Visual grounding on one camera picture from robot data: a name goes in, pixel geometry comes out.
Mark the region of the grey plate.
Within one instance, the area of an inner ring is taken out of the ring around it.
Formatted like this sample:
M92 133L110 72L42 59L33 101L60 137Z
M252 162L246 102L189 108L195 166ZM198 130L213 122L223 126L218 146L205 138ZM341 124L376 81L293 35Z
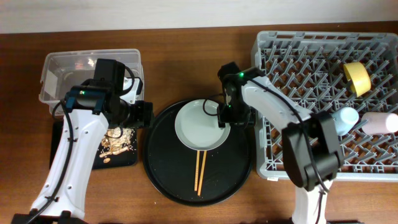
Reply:
M193 100L178 111L175 132L178 139L188 148L196 151L210 151L221 146L228 138L231 127L218 126L218 118L210 116L217 112L219 104L212 100Z

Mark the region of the wooden chopstick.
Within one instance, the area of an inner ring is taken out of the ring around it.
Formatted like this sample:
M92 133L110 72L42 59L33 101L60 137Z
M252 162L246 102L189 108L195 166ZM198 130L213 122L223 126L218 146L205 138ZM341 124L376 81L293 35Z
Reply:
M195 185L194 185L194 191L196 192L198 190L199 165L200 165L200 151L197 151L196 164L195 164Z
M201 165L201 172L200 172L200 178L199 178L199 183L198 183L198 190L197 190L197 195L201 195L201 190L203 186L203 178L204 178L204 173L205 173L205 164L206 164L206 156L207 156L207 151L203 151L203 159L202 159L202 165Z

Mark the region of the blue cup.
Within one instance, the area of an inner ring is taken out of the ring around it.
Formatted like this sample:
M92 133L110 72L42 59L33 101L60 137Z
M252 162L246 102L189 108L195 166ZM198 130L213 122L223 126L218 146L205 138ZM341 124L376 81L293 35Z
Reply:
M359 120L359 113L352 107L343 107L332 114L337 135L344 136Z

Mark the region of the yellow bowl with food scraps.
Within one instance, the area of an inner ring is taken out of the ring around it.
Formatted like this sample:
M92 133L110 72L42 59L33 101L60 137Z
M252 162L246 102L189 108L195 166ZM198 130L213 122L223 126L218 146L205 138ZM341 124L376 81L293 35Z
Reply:
M361 62L346 63L343 69L347 80L351 83L349 87L356 96L361 96L371 89L369 74Z

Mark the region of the pink cup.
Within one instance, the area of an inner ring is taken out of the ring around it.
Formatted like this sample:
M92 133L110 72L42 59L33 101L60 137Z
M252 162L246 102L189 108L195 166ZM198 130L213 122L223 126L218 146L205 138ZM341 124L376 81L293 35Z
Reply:
M365 134L389 134L397 132L397 115L395 113L367 112L362 120L366 124L362 126Z

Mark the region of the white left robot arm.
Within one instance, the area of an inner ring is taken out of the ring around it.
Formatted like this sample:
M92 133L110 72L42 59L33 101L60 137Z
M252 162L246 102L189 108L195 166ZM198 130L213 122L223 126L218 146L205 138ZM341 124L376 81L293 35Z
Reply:
M63 131L47 180L28 214L13 223L83 223L85 197L98 147L110 126L148 128L153 104L130 105L113 87L74 86L60 102Z

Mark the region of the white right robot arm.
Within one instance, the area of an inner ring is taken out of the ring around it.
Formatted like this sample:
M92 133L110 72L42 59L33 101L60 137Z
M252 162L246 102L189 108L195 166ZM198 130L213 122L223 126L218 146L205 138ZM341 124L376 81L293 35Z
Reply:
M240 70L231 62L217 76L224 99L218 126L245 126L254 110L270 121L282 137L284 170L296 189L291 223L326 223L327 195L344 160L332 115L299 106L259 68Z

